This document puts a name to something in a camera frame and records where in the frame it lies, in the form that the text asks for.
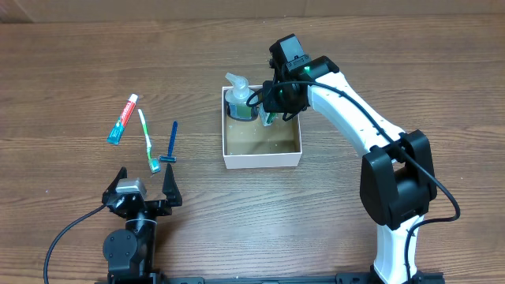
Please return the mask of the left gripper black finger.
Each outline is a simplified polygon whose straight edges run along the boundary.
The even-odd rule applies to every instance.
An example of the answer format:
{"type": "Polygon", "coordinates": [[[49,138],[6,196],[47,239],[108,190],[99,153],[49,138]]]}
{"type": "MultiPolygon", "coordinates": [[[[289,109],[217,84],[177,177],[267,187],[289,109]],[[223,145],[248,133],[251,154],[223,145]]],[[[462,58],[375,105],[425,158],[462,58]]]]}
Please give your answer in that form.
{"type": "Polygon", "coordinates": [[[170,164],[166,165],[162,192],[169,201],[170,206],[182,205],[181,193],[174,178],[173,167],[170,164]]]}
{"type": "Polygon", "coordinates": [[[110,185],[106,188],[105,194],[116,192],[116,187],[121,179],[127,178],[127,169],[123,166],[119,171],[114,180],[110,183],[110,185]]]}

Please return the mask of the blue disposable razor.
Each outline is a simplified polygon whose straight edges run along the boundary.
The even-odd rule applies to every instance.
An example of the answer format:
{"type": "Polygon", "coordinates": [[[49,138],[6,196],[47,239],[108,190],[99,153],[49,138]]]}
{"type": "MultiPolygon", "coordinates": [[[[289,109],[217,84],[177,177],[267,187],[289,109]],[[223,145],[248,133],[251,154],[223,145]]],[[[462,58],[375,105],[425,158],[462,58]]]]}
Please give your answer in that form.
{"type": "Polygon", "coordinates": [[[159,161],[164,162],[164,163],[175,163],[177,162],[177,158],[173,156],[173,151],[174,151],[174,143],[175,139],[177,136],[177,131],[178,131],[178,122],[174,121],[172,125],[172,129],[170,132],[170,140],[169,140],[169,145],[167,148],[167,154],[166,155],[160,155],[159,156],[159,161]]]}

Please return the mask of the green soap bar package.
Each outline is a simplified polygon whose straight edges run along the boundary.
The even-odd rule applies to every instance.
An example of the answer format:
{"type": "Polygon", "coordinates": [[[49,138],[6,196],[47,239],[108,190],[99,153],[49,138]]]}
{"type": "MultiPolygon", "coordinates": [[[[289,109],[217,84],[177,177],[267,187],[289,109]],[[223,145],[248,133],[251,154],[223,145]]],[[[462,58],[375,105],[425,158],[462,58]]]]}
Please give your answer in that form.
{"type": "Polygon", "coordinates": [[[259,116],[264,127],[272,125],[273,121],[277,118],[276,113],[268,113],[263,110],[259,111],[259,116]]]}

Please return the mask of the clear soap pump bottle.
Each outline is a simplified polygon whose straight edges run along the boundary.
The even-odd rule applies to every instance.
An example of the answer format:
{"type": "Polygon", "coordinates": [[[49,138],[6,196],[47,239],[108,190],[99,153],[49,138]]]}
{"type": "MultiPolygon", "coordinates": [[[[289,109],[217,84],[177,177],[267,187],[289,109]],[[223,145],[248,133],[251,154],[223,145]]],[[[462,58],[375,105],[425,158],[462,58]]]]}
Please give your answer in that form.
{"type": "Polygon", "coordinates": [[[225,78],[232,84],[232,88],[225,93],[229,116],[238,121],[254,121],[257,119],[257,110],[247,106],[248,98],[254,93],[249,88],[245,77],[227,73],[225,78]]]}

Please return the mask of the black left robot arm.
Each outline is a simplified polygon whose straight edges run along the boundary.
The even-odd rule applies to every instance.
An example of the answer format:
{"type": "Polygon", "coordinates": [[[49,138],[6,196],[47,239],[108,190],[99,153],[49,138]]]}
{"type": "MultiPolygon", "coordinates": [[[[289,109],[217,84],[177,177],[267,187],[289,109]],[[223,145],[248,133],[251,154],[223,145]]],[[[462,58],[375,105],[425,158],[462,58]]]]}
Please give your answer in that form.
{"type": "Polygon", "coordinates": [[[108,262],[109,283],[166,283],[167,277],[154,268],[157,218],[172,214],[182,205],[173,167],[166,166],[161,200],[147,200],[147,190],[139,178],[127,178],[122,167],[103,193],[102,203],[125,220],[125,227],[110,233],[103,242],[108,262]]]}

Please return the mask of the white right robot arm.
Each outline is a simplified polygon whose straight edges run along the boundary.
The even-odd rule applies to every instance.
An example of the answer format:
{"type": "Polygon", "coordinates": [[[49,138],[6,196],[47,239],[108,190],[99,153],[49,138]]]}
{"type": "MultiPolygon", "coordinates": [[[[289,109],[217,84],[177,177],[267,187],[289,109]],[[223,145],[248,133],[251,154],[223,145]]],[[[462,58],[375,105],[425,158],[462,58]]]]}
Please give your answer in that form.
{"type": "Polygon", "coordinates": [[[375,112],[334,62],[310,58],[296,35],[279,39],[269,51],[275,77],[264,82],[264,109],[290,120],[311,107],[361,157],[360,198],[377,225],[377,254],[369,273],[340,274],[337,282],[442,283],[442,274],[415,265],[418,230],[436,198],[427,137],[419,130],[405,133],[375,112]]]}

